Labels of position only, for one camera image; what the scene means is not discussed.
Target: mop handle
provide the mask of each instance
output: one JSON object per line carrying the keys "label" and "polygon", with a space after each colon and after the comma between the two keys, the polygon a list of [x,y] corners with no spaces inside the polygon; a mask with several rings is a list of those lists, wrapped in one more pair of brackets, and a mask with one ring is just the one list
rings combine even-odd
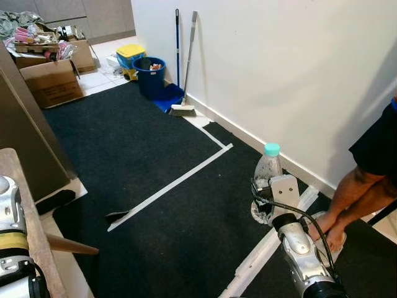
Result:
{"label": "mop handle", "polygon": [[192,16],[192,28],[190,30],[190,45],[189,45],[189,55],[187,56],[185,91],[184,91],[184,99],[182,101],[183,106],[186,103],[187,78],[189,77],[190,56],[192,54],[192,45],[193,45],[194,33],[195,33],[195,29],[196,29],[196,20],[197,20],[197,11],[194,11],[193,16]]}
{"label": "mop handle", "polygon": [[175,10],[175,23],[176,23],[176,76],[179,87],[179,9]]}

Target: cardboard box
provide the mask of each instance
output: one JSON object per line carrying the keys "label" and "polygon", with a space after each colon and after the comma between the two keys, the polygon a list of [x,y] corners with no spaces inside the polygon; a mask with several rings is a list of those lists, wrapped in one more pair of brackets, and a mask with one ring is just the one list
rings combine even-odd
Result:
{"label": "cardboard box", "polygon": [[71,44],[77,46],[76,53],[72,55],[72,61],[78,71],[90,71],[96,68],[95,61],[92,58],[91,51],[89,49],[89,44],[87,40],[76,40],[70,42]]}
{"label": "cardboard box", "polygon": [[83,97],[69,60],[59,60],[20,70],[41,108],[53,107]]}
{"label": "cardboard box", "polygon": [[7,50],[12,55],[12,59],[17,65],[18,69],[29,67],[33,65],[39,65],[43,63],[47,63],[47,59],[40,54],[23,54],[17,53],[11,48],[7,48]]}

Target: black carpet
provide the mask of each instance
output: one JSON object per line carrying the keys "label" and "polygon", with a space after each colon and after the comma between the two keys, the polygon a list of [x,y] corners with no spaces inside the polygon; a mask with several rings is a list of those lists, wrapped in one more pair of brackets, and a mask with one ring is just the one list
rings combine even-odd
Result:
{"label": "black carpet", "polygon": [[[137,205],[219,147],[183,119],[164,115],[140,98],[134,84],[117,88],[116,94],[104,91],[47,111],[46,116],[51,126],[56,125],[55,132],[89,191],[57,209],[54,218],[66,238],[100,249],[94,258],[76,255],[96,298],[218,297],[242,260],[270,230],[256,223],[249,211],[249,179],[261,155],[212,123],[205,128],[234,147],[114,231],[106,232],[105,214]],[[96,119],[100,119],[96,122],[99,127],[91,127]],[[115,119],[123,129],[114,127],[118,127]],[[128,128],[133,124],[139,129]],[[160,130],[172,134],[170,127],[178,130],[178,136],[167,135],[172,140],[163,140],[165,132]],[[80,131],[87,129],[93,132]],[[110,138],[116,143],[106,142]],[[179,163],[170,154],[178,146],[187,150],[177,152]],[[152,154],[157,162],[151,161]],[[306,186],[299,182],[299,187],[302,193]],[[329,200],[320,196],[310,212],[325,209],[328,204]],[[347,234],[337,268],[351,298],[395,297],[394,244],[360,222],[352,225]],[[279,251],[243,297],[296,297],[288,266]]]}

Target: plastic bottle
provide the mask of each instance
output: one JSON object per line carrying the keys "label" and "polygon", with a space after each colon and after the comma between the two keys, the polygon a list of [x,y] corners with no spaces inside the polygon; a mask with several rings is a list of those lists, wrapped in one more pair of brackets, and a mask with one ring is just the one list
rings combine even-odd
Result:
{"label": "plastic bottle", "polygon": [[[254,180],[258,188],[267,187],[270,178],[283,175],[279,157],[280,145],[268,143],[265,145],[264,153],[256,165],[254,173]],[[251,214],[257,222],[266,224],[265,213],[259,213],[254,202],[251,204]]]}

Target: broom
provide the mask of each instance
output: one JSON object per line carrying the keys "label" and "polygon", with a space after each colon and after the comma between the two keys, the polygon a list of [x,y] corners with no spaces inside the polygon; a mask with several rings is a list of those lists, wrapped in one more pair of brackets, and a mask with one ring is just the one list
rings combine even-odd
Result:
{"label": "broom", "polygon": [[192,45],[194,40],[194,32],[196,28],[196,20],[197,20],[197,11],[194,11],[192,16],[192,28],[190,30],[190,45],[189,45],[189,55],[187,57],[184,98],[181,104],[173,104],[171,106],[171,111],[169,112],[169,114],[172,116],[186,116],[186,117],[196,116],[196,111],[194,110],[194,106],[186,104],[187,79],[189,77],[190,56],[192,54]]}

